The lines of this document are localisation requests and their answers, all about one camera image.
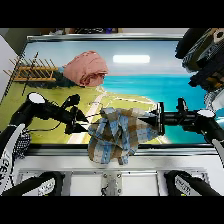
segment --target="blue and brown plaid cloth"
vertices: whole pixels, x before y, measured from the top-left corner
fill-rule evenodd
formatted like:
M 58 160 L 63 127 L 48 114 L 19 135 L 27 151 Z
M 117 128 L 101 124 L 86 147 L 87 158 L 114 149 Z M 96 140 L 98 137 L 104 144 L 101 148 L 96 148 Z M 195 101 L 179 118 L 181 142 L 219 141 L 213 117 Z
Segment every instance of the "blue and brown plaid cloth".
M 88 133 L 91 139 L 88 145 L 90 160 L 108 164 L 117 158 L 120 165 L 128 163 L 128 156 L 134 155 L 140 143 L 158 136 L 157 127 L 153 127 L 138 117 L 156 116 L 138 108 L 103 108 L 102 118 L 92 124 Z

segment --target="crumpled cloth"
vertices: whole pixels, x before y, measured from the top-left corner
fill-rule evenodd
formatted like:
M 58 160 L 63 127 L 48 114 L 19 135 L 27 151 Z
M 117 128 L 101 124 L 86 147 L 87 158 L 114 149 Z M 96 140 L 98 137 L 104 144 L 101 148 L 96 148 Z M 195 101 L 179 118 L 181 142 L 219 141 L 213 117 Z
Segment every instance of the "crumpled cloth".
M 79 86 L 99 86 L 108 74 L 106 61 L 96 52 L 76 56 L 64 69 L 64 76 Z
M 156 116 L 138 108 L 101 109 L 102 118 L 88 129 L 91 139 L 88 145 L 90 160 L 108 164 L 117 158 L 120 165 L 128 163 L 128 156 L 134 155 L 140 143 L 158 136 L 158 127 L 153 127 L 137 117 Z

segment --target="sea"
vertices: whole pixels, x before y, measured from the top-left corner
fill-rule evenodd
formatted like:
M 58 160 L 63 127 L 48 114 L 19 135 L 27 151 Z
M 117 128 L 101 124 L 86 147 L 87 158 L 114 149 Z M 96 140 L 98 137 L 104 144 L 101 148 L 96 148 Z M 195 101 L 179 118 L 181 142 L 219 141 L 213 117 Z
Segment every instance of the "sea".
M 199 86 L 191 87 L 189 81 L 190 77 L 186 75 L 106 76 L 102 86 L 108 92 L 140 95 L 155 103 L 164 102 L 167 112 L 177 111 L 177 99 L 180 97 L 185 99 L 189 110 L 205 108 L 206 91 Z M 205 143 L 202 135 L 185 132 L 180 126 L 166 126 L 165 132 L 165 136 L 171 143 Z

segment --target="red towel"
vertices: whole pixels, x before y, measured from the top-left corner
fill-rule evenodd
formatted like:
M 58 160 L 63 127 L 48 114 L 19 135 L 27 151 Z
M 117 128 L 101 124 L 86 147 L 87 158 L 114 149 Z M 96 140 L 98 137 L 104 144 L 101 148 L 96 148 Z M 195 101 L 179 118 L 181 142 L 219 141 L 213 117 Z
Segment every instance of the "red towel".
M 69 62 L 63 74 L 80 86 L 99 86 L 103 84 L 108 68 L 106 61 L 96 51 L 87 51 Z

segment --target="beach image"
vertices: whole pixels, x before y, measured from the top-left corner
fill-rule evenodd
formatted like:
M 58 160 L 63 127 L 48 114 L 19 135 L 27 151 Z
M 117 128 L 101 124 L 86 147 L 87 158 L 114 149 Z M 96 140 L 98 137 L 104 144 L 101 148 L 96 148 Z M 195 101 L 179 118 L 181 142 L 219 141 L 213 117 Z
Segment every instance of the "beach image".
M 0 106 L 0 131 L 8 125 L 12 114 L 25 101 L 30 92 L 38 92 L 49 101 L 59 106 L 73 94 L 80 95 L 78 108 L 88 117 L 89 123 L 100 119 L 98 114 L 102 107 L 140 108 L 151 111 L 158 102 L 164 102 L 165 111 L 176 111 L 177 99 L 183 97 L 189 110 L 205 108 L 204 94 L 201 88 L 188 85 L 190 74 L 181 66 L 181 61 L 174 57 L 178 41 L 62 41 L 34 42 L 25 49 L 25 58 L 52 60 L 57 68 L 71 61 L 75 56 L 88 50 L 95 50 L 107 62 L 109 74 L 104 83 L 97 87 L 82 88 L 77 85 L 63 85 L 60 74 L 54 72 L 57 85 L 44 82 L 29 82 L 22 96 L 25 83 L 14 81 L 7 96 Z M 116 63 L 114 55 L 149 55 L 149 63 Z M 34 118 L 29 129 L 50 129 L 57 121 Z M 147 144 L 169 143 L 204 143 L 202 135 L 185 132 L 180 126 L 166 127 L 164 136 L 159 136 Z M 88 144 L 88 133 L 64 134 L 65 125 L 61 124 L 53 131 L 31 132 L 32 143 L 66 143 Z

